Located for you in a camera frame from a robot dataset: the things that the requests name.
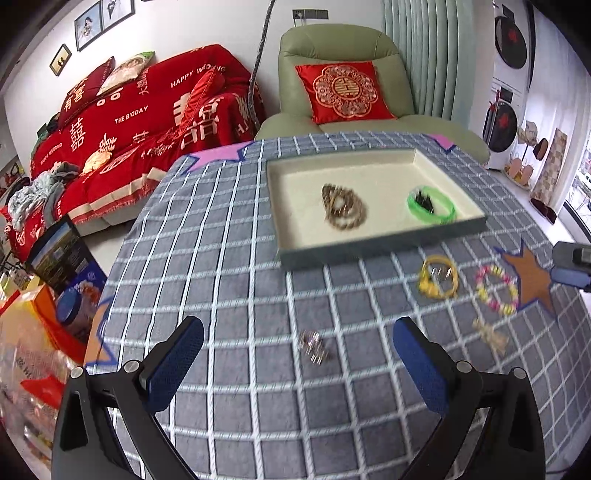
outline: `patterned pillow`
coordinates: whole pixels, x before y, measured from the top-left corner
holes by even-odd
[[[312,104],[314,123],[397,118],[390,113],[370,61],[295,67]]]
[[[64,127],[69,124],[76,115],[96,99],[96,94],[106,78],[113,71],[114,65],[115,58],[109,58],[109,60],[97,67],[91,74],[84,77],[68,92],[66,99],[61,106],[60,119],[57,123],[60,130],[64,130]]]
[[[123,83],[127,83],[130,80],[135,80],[142,73],[142,70],[146,68],[152,57],[154,56],[153,51],[145,51],[134,55],[130,59],[119,65],[109,77],[105,80],[103,85],[100,87],[99,93],[96,96],[101,96],[104,93],[117,88]]]

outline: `pink beaded bracelet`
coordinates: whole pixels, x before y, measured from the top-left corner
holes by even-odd
[[[511,303],[501,303],[492,298],[484,285],[484,279],[487,275],[495,275],[499,277],[511,294]],[[519,293],[515,286],[515,279],[511,278],[505,271],[496,265],[483,265],[476,273],[476,293],[483,303],[488,305],[495,312],[501,312],[503,315],[512,315],[519,307]]]

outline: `star shape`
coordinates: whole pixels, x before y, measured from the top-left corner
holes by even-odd
[[[105,326],[109,318],[113,299],[114,297],[107,298],[96,309],[84,358],[86,368],[94,365],[117,365],[117,358],[113,355],[109,347],[105,345],[104,338]]]
[[[236,143],[233,145],[224,145],[222,147],[210,148],[201,152],[191,153],[190,156],[196,159],[196,162],[189,167],[186,173],[191,173],[200,167],[207,165],[212,161],[229,160],[242,161],[244,160],[244,151],[246,147],[251,145],[250,142]]]
[[[556,310],[552,302],[550,287],[552,279],[550,272],[543,269],[534,253],[525,246],[521,239],[521,249],[518,254],[496,249],[517,275],[517,290],[519,292],[519,309],[523,310],[536,301],[545,308],[550,316],[556,318]]]

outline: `red sofa cover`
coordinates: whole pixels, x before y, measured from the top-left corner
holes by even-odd
[[[181,126],[191,91],[211,69],[224,76],[224,87],[203,99]],[[250,72],[230,52],[210,45],[157,63],[138,80],[97,98],[62,131],[49,136],[31,161],[35,178],[61,161],[82,169],[99,148],[113,153],[103,167],[67,185],[56,204],[56,219],[69,214],[81,224],[129,206],[151,194],[179,157],[252,140],[254,128],[246,108],[249,78]],[[256,109],[263,120],[258,95]],[[5,233],[23,261],[45,231],[41,210],[33,212],[22,232],[15,231],[7,218]]]

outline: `tray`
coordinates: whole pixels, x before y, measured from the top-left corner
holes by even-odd
[[[373,150],[267,161],[278,257],[288,270],[399,251],[486,230],[478,205],[419,150]],[[322,187],[353,189],[366,207],[360,227],[338,231],[324,219]],[[455,204],[457,220],[426,225],[408,210],[409,192],[433,186]]]

